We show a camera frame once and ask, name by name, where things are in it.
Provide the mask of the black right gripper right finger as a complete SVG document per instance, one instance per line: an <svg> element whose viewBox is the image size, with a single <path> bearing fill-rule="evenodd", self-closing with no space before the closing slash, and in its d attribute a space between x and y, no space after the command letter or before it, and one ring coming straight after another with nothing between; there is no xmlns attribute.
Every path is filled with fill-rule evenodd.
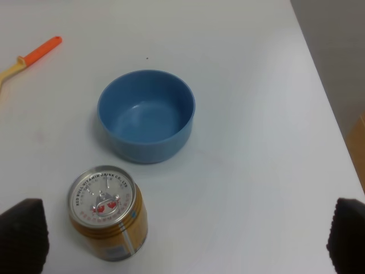
<svg viewBox="0 0 365 274"><path fill-rule="evenodd" d="M327 250L336 273L364 273L364 204L339 198Z"/></svg>

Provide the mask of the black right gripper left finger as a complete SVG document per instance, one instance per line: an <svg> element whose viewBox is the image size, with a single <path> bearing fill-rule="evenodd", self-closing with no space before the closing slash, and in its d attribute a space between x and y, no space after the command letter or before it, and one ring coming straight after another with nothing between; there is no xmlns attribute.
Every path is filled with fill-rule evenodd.
<svg viewBox="0 0 365 274"><path fill-rule="evenodd" d="M25 199L1 214L1 273L42 273L49 249L41 199Z"/></svg>

